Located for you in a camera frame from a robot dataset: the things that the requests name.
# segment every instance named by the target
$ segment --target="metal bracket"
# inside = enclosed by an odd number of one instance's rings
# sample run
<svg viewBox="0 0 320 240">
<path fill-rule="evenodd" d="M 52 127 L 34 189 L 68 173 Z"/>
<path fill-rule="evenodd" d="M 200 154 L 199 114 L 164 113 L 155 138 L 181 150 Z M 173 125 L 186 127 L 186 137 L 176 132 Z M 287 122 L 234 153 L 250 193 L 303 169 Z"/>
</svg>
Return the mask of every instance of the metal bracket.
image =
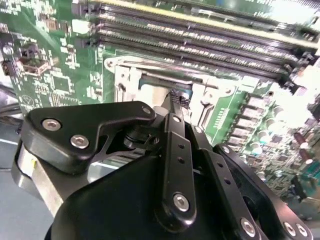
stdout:
<svg viewBox="0 0 320 240">
<path fill-rule="evenodd" d="M 239 190 L 250 199 L 261 215 L 259 223 L 270 239 L 312 240 L 308 227 L 277 197 L 267 185 L 226 144 L 218 144 L 214 152 L 223 156 L 237 179 Z"/>
<path fill-rule="evenodd" d="M 268 239 L 256 225 L 224 158 L 212 151 L 205 133 L 197 126 L 188 126 L 192 144 L 192 158 L 200 162 L 218 192 L 215 199 L 221 211 L 222 229 L 227 239 Z"/>
<path fill-rule="evenodd" d="M 191 145 L 185 138 L 185 122 L 169 113 L 160 140 L 163 148 L 155 215 L 167 231 L 179 233 L 192 225 L 197 215 Z"/>
</svg>

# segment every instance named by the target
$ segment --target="green circuit board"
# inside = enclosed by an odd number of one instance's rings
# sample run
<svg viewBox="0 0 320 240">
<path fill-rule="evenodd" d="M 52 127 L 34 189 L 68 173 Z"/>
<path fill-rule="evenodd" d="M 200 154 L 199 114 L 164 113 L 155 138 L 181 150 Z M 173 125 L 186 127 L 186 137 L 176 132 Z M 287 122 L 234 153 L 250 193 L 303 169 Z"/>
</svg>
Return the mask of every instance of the green circuit board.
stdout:
<svg viewBox="0 0 320 240">
<path fill-rule="evenodd" d="M 211 14 L 209 11 L 202 12 L 201 15 L 197 11 L 201 6 L 205 6 L 314 29 L 318 28 L 314 24 L 314 18 L 318 17 L 317 11 L 320 7 L 320 3 L 315 1 L 297 0 L 197 0 L 174 3 L 139 0 L 137 3 L 169 12 L 182 13 L 185 14 L 186 19 L 188 16 L 209 18 L 208 15 Z M 186 10 L 186 4 L 194 4 L 194 7 Z M 35 108 L 113 102 L 115 100 L 115 76 L 106 69 L 106 59 L 136 56 L 164 63 L 170 61 L 163 55 L 155 56 L 146 51 L 115 47 L 112 44 L 79 46 L 77 39 L 88 37 L 88 31 L 84 30 L 86 33 L 80 33 L 79 28 L 88 26 L 81 25 L 83 22 L 76 25 L 74 20 L 84 21 L 92 16 L 74 15 L 72 6 L 71 0 L 0 1 L 0 41 L 4 61 L 15 61 L 17 56 L 14 53 L 22 54 L 19 61 L 22 66 L 18 67 L 22 67 L 24 72 L 12 74 L 8 69 L 4 70 L 8 70 L 5 73 L 11 77 L 23 113 Z M 296 17 L 292 11 L 286 12 L 285 9 L 298 10 L 299 17 Z M 35 45 L 38 60 L 31 61 L 26 57 L 29 53 L 25 53 L 24 50 Z M 194 68 L 204 69 L 200 65 Z M 221 97 L 216 102 L 206 126 L 205 132 L 208 139 L 212 145 L 215 145 L 228 141 L 240 108 L 246 103 L 248 94 L 264 98 L 274 83 L 257 76 L 254 79 L 254 86 L 248 89 L 248 86 L 241 83 L 246 76 L 242 77 L 234 72 L 226 73 L 223 68 L 210 69 L 208 65 L 206 70 L 208 72 L 212 70 L 216 76 L 224 76 L 224 79 L 229 78 L 240 82 L 232 95 Z M 274 104 L 273 100 L 270 102 L 270 106 L 265 109 L 266 112 Z M 253 130 L 252 135 L 259 130 L 260 124 Z M 302 125 L 302 132 L 313 131 L 313 127 Z M 318 137 L 319 135 L 315 134 L 313 141 L 319 139 Z M 292 135 L 286 133 L 283 139 L 283 144 L 279 148 L 264 145 L 264 152 L 259 157 L 251 154 L 245 146 L 239 149 L 240 153 L 247 154 L 251 158 L 248 164 L 254 167 L 256 172 L 265 172 L 269 186 L 278 195 L 286 190 L 292 176 L 300 173 L 306 166 L 297 155 L 298 150 L 291 148 Z M 286 156 L 286 160 L 279 161 L 281 156 Z M 297 164 L 293 169 L 291 166 L 295 159 Z M 283 172 L 282 177 L 275 178 L 274 171 L 279 169 Z"/>
</svg>

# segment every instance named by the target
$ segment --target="silver screw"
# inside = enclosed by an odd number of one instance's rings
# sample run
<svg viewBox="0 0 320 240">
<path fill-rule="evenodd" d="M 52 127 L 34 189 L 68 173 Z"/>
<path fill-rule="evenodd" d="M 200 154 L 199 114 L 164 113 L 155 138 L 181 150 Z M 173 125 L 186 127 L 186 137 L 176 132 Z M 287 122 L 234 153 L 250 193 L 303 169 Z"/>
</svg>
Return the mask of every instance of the silver screw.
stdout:
<svg viewBox="0 0 320 240">
<path fill-rule="evenodd" d="M 195 126 L 194 127 L 194 129 L 197 131 L 197 133 L 202 133 L 202 130 L 201 130 L 201 128 L 200 127 L 198 127 L 198 126 Z"/>
<path fill-rule="evenodd" d="M 246 234 L 248 234 L 252 238 L 256 235 L 254 226 L 246 218 L 241 218 L 240 223 Z"/>
<path fill-rule="evenodd" d="M 282 174 L 282 170 L 274 171 L 274 175 L 275 175 L 277 178 L 282 177 L 282 176 L 283 176 L 283 174 Z"/>
<path fill-rule="evenodd" d="M 175 120 L 177 123 L 180 123 L 180 122 L 181 122 L 180 118 L 178 118 L 177 116 L 174 116 L 174 117 L 173 117 L 173 120 Z"/>
<path fill-rule="evenodd" d="M 146 114 L 150 114 L 150 113 L 151 113 L 151 111 L 150 111 L 148 108 L 146 108 L 146 107 L 143 107 L 142 110 L 143 110 Z"/>
<path fill-rule="evenodd" d="M 3 48 L 2 48 L 2 51 L 4 54 L 6 55 L 13 55 L 14 54 L 14 49 L 11 47 L 11 46 L 8 46 L 8 45 L 5 45 Z"/>
<path fill-rule="evenodd" d="M 294 228 L 287 223 L 286 221 L 283 223 L 285 229 L 287 230 L 287 232 L 292 236 L 295 237 L 296 236 L 296 231 L 294 230 Z"/>
<path fill-rule="evenodd" d="M 173 196 L 173 203 L 181 212 L 186 212 L 189 209 L 188 199 L 182 194 L 175 194 Z"/>
<path fill-rule="evenodd" d="M 42 126 L 48 131 L 57 131 L 61 128 L 60 122 L 51 118 L 43 120 Z"/>
<path fill-rule="evenodd" d="M 225 151 L 227 154 L 230 153 L 229 148 L 227 148 L 226 146 L 222 146 L 223 151 Z"/>
<path fill-rule="evenodd" d="M 74 135 L 71 137 L 70 142 L 72 146 L 78 149 L 85 149 L 89 146 L 89 140 L 83 135 Z"/>
<path fill-rule="evenodd" d="M 296 224 L 296 227 L 299 229 L 299 232 L 304 236 L 307 237 L 308 233 L 305 230 L 305 228 L 303 226 L 301 226 L 299 223 Z"/>
</svg>

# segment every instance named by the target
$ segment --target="integrated circuit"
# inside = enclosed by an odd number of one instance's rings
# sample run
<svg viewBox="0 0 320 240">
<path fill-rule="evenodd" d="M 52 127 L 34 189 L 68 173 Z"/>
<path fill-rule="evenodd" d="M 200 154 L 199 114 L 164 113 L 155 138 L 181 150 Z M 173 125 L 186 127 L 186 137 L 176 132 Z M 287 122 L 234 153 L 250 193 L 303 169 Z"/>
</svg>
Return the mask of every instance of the integrated circuit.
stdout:
<svg viewBox="0 0 320 240">
<path fill-rule="evenodd" d="M 20 63 L 26 74 L 33 76 L 41 76 L 45 71 L 50 69 L 50 64 L 46 60 L 38 58 L 20 58 Z"/>
<path fill-rule="evenodd" d="M 249 133 L 250 133 L 250 131 L 247 130 L 247 129 L 235 127 L 235 128 L 232 130 L 231 135 L 241 136 L 241 137 L 247 137 L 247 135 L 249 135 Z"/>
<path fill-rule="evenodd" d="M 253 120 L 248 120 L 245 118 L 239 118 L 236 125 L 243 128 L 253 128 L 256 123 Z"/>
<path fill-rule="evenodd" d="M 59 29 L 58 21 L 55 18 L 48 18 L 45 20 L 45 25 L 49 31 L 56 31 Z"/>
<path fill-rule="evenodd" d="M 247 103 L 248 106 L 254 107 L 254 108 L 260 108 L 263 109 L 266 106 L 266 102 L 263 98 L 256 97 L 256 96 L 250 96 L 248 97 Z"/>
</svg>

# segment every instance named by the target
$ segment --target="black cable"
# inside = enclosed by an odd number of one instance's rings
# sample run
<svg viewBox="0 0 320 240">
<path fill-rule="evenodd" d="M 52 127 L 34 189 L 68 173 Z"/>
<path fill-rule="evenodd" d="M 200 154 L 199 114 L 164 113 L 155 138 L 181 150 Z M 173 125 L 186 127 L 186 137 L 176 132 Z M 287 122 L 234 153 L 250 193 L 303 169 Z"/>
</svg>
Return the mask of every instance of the black cable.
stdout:
<svg viewBox="0 0 320 240">
<path fill-rule="evenodd" d="M 13 110 L 8 110 L 8 111 L 3 111 L 3 112 L 0 112 L 0 118 L 10 116 L 10 115 L 20 114 L 20 113 L 21 113 L 21 109 L 13 109 Z"/>
<path fill-rule="evenodd" d="M 11 110 L 20 109 L 19 103 L 12 103 L 5 106 L 0 107 L 0 113 L 4 113 Z"/>
<path fill-rule="evenodd" d="M 17 95 L 15 94 L 15 91 L 10 87 L 0 84 L 0 91 L 12 98 L 17 99 Z"/>
</svg>

